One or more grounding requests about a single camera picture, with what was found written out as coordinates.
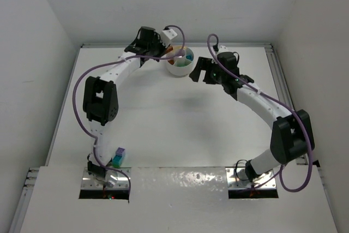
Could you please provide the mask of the teal lego brick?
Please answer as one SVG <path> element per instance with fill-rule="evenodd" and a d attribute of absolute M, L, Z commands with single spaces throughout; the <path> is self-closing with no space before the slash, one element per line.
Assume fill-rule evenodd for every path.
<path fill-rule="evenodd" d="M 189 60 L 189 61 L 193 61 L 193 60 L 194 60 L 194 58 L 193 58 L 192 55 L 186 55 L 185 58 L 186 58 L 187 60 Z"/>
<path fill-rule="evenodd" d="M 123 156 L 114 156 L 112 162 L 120 165 L 123 162 L 123 159 L 124 159 Z"/>

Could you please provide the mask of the dark brown lego brick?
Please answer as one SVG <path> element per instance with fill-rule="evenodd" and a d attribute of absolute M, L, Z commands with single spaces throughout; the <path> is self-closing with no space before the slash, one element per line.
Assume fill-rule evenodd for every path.
<path fill-rule="evenodd" d="M 172 46 L 169 46 L 166 51 L 165 51 L 165 56 L 167 56 L 170 52 L 173 51 L 173 47 Z"/>

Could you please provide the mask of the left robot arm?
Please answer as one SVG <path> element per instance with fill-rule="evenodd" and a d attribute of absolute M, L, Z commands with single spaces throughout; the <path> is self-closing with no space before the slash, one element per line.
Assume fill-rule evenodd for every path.
<path fill-rule="evenodd" d="M 136 38 L 118 58 L 116 65 L 100 76 L 90 76 L 86 79 L 82 106 L 89 121 L 90 131 L 97 138 L 88 156 L 87 168 L 90 174 L 105 178 L 107 170 L 104 167 L 112 159 L 104 136 L 108 124 L 118 114 L 118 87 L 145 63 L 147 59 L 140 58 L 140 55 L 162 57 L 176 36 L 177 33 L 169 28 L 158 33 L 154 28 L 141 27 Z"/>

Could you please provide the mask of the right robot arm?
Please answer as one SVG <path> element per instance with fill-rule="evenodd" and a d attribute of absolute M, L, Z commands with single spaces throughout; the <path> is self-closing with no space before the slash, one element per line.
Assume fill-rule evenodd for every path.
<path fill-rule="evenodd" d="M 272 131 L 269 149 L 248 160 L 240 172 L 244 180 L 252 182 L 263 173 L 314 150 L 310 116 L 305 110 L 292 111 L 268 98 L 251 77 L 240 74 L 237 53 L 221 52 L 217 59 L 199 57 L 189 77 L 197 82 L 201 72 L 205 72 L 204 83 L 221 85 L 225 93 L 249 107 Z"/>

